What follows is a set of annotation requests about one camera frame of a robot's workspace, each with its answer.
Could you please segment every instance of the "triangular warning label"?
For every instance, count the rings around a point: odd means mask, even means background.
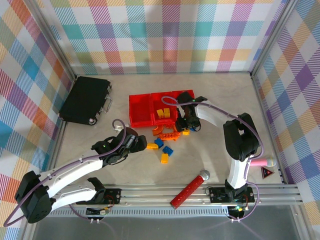
[[[274,174],[273,171],[270,171],[269,169],[266,169],[265,167],[261,167],[262,171],[262,179],[265,179],[266,177],[269,177],[270,175]]]

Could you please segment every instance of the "plaid wallpaper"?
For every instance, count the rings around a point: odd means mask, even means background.
[[[286,0],[37,2],[74,71],[96,75],[248,71]]]
[[[14,240],[20,223],[3,223],[23,175],[46,167],[71,80],[23,1],[0,6],[0,239]]]
[[[290,183],[320,239],[320,1],[301,0],[257,74]]]

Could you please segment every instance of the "red plastic bin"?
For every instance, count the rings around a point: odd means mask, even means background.
[[[133,128],[150,127],[162,124],[174,124],[178,117],[177,108],[169,106],[161,101],[163,96],[177,98],[181,93],[187,91],[193,98],[193,90],[154,92],[148,94],[130,95],[129,96],[129,118]],[[170,118],[159,118],[157,110],[169,108]]]

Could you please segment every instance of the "red cylinder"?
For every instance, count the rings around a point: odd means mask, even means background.
[[[171,206],[177,209],[204,181],[204,178],[198,175],[170,202]]]

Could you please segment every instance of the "white floor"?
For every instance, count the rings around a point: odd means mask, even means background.
[[[247,73],[206,74],[153,74],[107,75],[112,84],[112,106],[100,116],[94,126],[68,123],[57,165],[81,157],[97,141],[115,136],[113,119],[129,123],[129,95],[193,89],[195,96],[204,96],[216,106],[234,115],[244,112],[251,115],[265,146],[265,156],[273,156],[271,142],[265,127],[252,81]],[[168,141],[174,153],[168,164],[161,164],[162,150],[146,149],[130,154],[122,163],[106,166],[88,177],[98,177],[103,184],[188,184],[203,168],[209,170],[208,183],[224,184],[228,177],[231,160],[225,148],[223,130],[202,121],[199,132],[181,136],[176,142]],[[155,137],[153,127],[135,128],[145,135],[149,143]],[[261,168],[252,166],[248,179],[255,183],[281,183],[277,167],[274,174],[262,179]]]

